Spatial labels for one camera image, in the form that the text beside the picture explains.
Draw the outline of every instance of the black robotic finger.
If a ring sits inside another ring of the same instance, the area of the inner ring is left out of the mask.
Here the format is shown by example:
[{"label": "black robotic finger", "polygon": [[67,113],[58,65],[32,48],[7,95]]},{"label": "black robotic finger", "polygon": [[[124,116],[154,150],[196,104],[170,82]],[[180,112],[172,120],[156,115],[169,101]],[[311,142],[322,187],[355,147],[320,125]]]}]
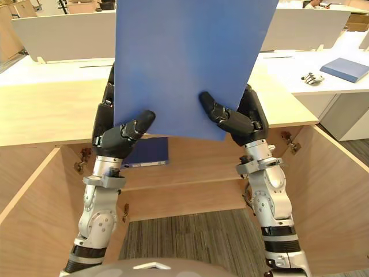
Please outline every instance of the black robotic finger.
[{"label": "black robotic finger", "polygon": [[210,120],[220,129],[239,136],[248,136],[254,131],[247,116],[216,103],[209,92],[201,92],[199,100]]},{"label": "black robotic finger", "polygon": [[250,85],[247,85],[238,106],[237,112],[247,116],[254,125],[254,131],[249,136],[232,134],[233,141],[243,146],[253,141],[266,139],[268,136],[268,120],[265,117],[259,97]]},{"label": "black robotic finger", "polygon": [[255,91],[248,85],[237,111],[225,108],[215,102],[209,92],[199,95],[206,114],[217,126],[230,133],[239,145],[265,139],[268,135],[268,122]]},{"label": "black robotic finger", "polygon": [[94,150],[99,156],[124,159],[155,120],[155,113],[146,110],[135,120],[107,130],[94,142]]}]

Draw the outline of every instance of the small robotic hand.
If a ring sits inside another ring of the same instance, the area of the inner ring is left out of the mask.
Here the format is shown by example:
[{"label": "small robotic hand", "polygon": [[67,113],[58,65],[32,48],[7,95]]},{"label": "small robotic hand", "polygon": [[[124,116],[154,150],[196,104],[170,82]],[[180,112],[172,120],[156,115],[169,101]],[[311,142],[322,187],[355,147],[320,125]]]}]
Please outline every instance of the small robotic hand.
[{"label": "small robotic hand", "polygon": [[125,178],[119,175],[122,161],[155,120],[155,113],[146,110],[136,120],[114,127],[113,112],[114,65],[96,113],[92,137],[96,161],[92,175],[84,178],[79,233],[60,276],[102,264],[117,223],[116,201],[125,185]]},{"label": "small robotic hand", "polygon": [[266,263],[272,268],[265,276],[311,277],[285,191],[282,160],[272,157],[274,146],[268,146],[265,140],[268,122],[257,94],[247,86],[237,111],[216,103],[208,92],[202,92],[199,99],[210,120],[229,132],[239,146],[245,147],[246,154],[236,169],[242,177],[248,176],[252,188],[249,205],[261,225]]}]

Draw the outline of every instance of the blue folder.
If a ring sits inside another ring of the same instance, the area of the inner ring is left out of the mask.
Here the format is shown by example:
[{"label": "blue folder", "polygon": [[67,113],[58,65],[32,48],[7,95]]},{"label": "blue folder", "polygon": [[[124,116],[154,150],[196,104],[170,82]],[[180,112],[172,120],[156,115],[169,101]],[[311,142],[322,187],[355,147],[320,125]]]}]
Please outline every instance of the blue folder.
[{"label": "blue folder", "polygon": [[356,83],[368,73],[369,66],[352,62],[348,59],[338,58],[326,65],[323,65],[321,71],[352,83]]},{"label": "blue folder", "polygon": [[222,140],[209,91],[237,108],[278,0],[121,0],[116,11],[115,125],[143,109],[149,133]]},{"label": "blue folder", "polygon": [[139,140],[123,167],[160,166],[169,163],[168,138],[153,137]]}]

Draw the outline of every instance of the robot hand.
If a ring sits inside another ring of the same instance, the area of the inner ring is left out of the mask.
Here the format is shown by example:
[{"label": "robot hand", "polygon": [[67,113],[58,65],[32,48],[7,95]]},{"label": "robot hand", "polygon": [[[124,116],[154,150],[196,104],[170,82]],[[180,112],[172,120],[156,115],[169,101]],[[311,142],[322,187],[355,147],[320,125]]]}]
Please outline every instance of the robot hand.
[{"label": "robot hand", "polygon": [[285,191],[282,160],[272,157],[274,146],[266,143],[268,122],[257,94],[247,86],[237,111],[216,103],[208,92],[202,92],[199,99],[210,120],[229,132],[239,146],[245,147],[246,154],[236,169],[241,177],[248,176],[253,191],[251,203],[246,203],[261,225],[266,263],[272,268],[265,276],[310,277]]}]

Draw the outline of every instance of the wooden panel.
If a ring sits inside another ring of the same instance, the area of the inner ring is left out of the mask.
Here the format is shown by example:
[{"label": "wooden panel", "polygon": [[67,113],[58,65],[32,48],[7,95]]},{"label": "wooden panel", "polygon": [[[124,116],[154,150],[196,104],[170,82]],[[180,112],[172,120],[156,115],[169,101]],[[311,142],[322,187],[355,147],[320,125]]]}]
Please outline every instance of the wooden panel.
[{"label": "wooden panel", "polygon": [[73,13],[94,13],[97,8],[96,2],[68,3],[68,11]]},{"label": "wooden panel", "polygon": [[[0,214],[0,276],[58,276],[65,266],[83,209],[76,161],[67,147],[52,150]],[[125,229],[113,234],[109,261],[118,257]]]},{"label": "wooden panel", "polygon": [[105,85],[95,80],[2,87],[7,101],[0,103],[0,145],[91,142]]},{"label": "wooden panel", "polygon": [[[281,132],[290,132],[292,138],[294,138],[301,128],[301,126],[295,126],[269,130],[268,144],[276,146],[273,156],[281,157],[287,150]],[[82,148],[92,147],[92,145],[72,144],[69,147],[79,155]],[[229,135],[227,135],[225,141],[169,137],[168,151],[170,156],[168,165],[124,169],[122,175],[127,178],[124,190],[237,180],[240,178],[235,167],[239,163],[239,158],[244,155],[244,148],[234,143]],[[92,171],[94,163],[95,156],[93,154],[87,164],[89,171]]]},{"label": "wooden panel", "polygon": [[23,49],[10,21],[13,19],[12,14],[7,6],[0,7],[0,48],[2,56],[1,62],[7,61],[9,58],[17,54]]},{"label": "wooden panel", "polygon": [[17,2],[15,4],[13,4],[13,6],[16,8],[17,14],[21,18],[37,16],[35,10],[33,9],[32,4],[29,0]]},{"label": "wooden panel", "polygon": [[54,147],[0,149],[0,212]]},{"label": "wooden panel", "polygon": [[369,3],[366,0],[350,0],[348,5],[358,9],[369,10]]},{"label": "wooden panel", "polygon": [[316,126],[283,159],[300,244],[314,274],[369,266],[369,168]]},{"label": "wooden panel", "polygon": [[243,180],[194,183],[123,192],[118,206],[129,204],[130,221],[244,208]]}]

